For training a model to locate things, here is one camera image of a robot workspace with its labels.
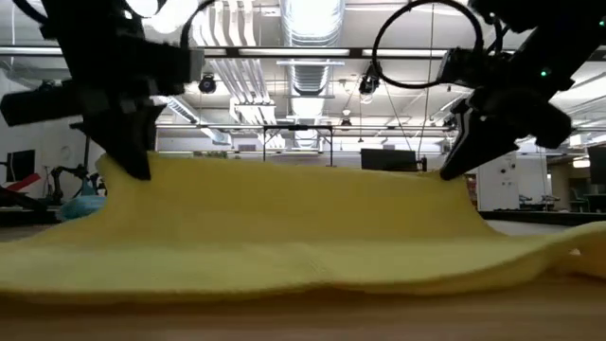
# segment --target ceiling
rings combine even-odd
[[[383,22],[393,13],[395,7],[389,4],[402,4],[403,1],[389,0],[347,0],[345,22],[340,46],[369,47]],[[282,45],[279,17],[279,1],[255,1],[258,11],[255,12],[255,35],[259,45]],[[396,21],[383,37],[382,47],[399,48],[438,48],[464,46],[473,44],[472,27],[464,16],[450,9],[436,5],[438,11],[434,14],[432,26],[432,7],[424,6],[420,10],[406,13]],[[485,39],[490,42],[493,37],[491,27],[484,26]],[[155,41],[175,42],[178,33],[162,35],[152,28],[147,28],[148,38]],[[524,41],[525,35],[508,34],[505,39],[506,49],[515,49]],[[52,45],[46,42],[36,25],[26,18],[18,9],[14,11],[10,0],[0,0],[0,45]],[[289,112],[287,75],[285,68],[276,65],[276,60],[261,60],[265,81],[268,84],[272,100],[276,103],[276,116],[285,117]],[[392,79],[398,81],[428,81],[436,77],[440,60],[429,62],[417,61],[384,61],[383,71]],[[15,75],[27,80],[39,80],[44,77],[53,78],[65,75],[66,65],[58,58],[9,58],[0,59],[0,66],[12,68]],[[342,111],[351,111],[352,123],[375,125],[395,123],[395,114],[402,123],[420,125],[426,116],[439,113],[440,109],[457,97],[465,95],[468,89],[446,85],[425,90],[405,90],[383,84],[375,93],[369,104],[361,104],[357,95],[356,81],[365,72],[368,61],[347,60],[343,66],[334,66],[330,81],[330,95],[324,107],[326,120],[338,124]],[[586,63],[574,76],[575,81],[585,81],[606,72],[606,63]],[[591,91],[575,91],[570,94],[557,95],[553,102],[565,110],[572,110],[583,102],[606,95],[606,80],[594,86]],[[212,122],[225,123],[230,120],[227,108],[230,96],[219,84],[219,90],[213,95],[202,95],[197,86],[187,87],[184,98],[191,106],[199,109],[202,114],[208,114]],[[601,109],[580,112],[575,120],[595,119],[606,113]]]

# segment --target yellow towel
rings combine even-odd
[[[475,212],[463,181],[434,173],[156,154],[150,163],[152,180],[141,182],[102,157],[103,210],[0,244],[0,295],[215,300],[319,287],[442,295],[519,284],[553,267],[606,279],[606,223],[504,236]]]

